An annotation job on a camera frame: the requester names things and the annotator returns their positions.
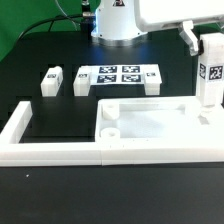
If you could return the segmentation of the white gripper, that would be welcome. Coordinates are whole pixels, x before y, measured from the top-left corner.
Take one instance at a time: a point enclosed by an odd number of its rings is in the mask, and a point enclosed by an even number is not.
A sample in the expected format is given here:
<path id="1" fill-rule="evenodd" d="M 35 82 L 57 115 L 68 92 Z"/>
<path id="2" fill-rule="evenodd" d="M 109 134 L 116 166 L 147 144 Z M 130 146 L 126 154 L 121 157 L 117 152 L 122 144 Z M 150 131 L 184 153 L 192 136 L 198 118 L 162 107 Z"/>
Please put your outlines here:
<path id="1" fill-rule="evenodd" d="M 220 21 L 224 0 L 134 0 L 135 21 L 143 32 L 177 28 L 191 56 L 199 52 L 194 24 Z"/>

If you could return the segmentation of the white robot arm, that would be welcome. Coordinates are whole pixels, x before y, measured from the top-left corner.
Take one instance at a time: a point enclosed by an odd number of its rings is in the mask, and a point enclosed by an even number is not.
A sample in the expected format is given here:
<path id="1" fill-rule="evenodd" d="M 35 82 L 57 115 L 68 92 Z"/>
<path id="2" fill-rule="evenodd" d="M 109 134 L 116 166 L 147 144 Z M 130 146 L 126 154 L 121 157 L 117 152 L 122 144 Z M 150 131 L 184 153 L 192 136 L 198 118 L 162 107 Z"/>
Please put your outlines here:
<path id="1" fill-rule="evenodd" d="M 95 11 L 94 41 L 128 46 L 148 32 L 179 30 L 190 54 L 199 52 L 195 25 L 224 24 L 224 0 L 101 0 Z"/>

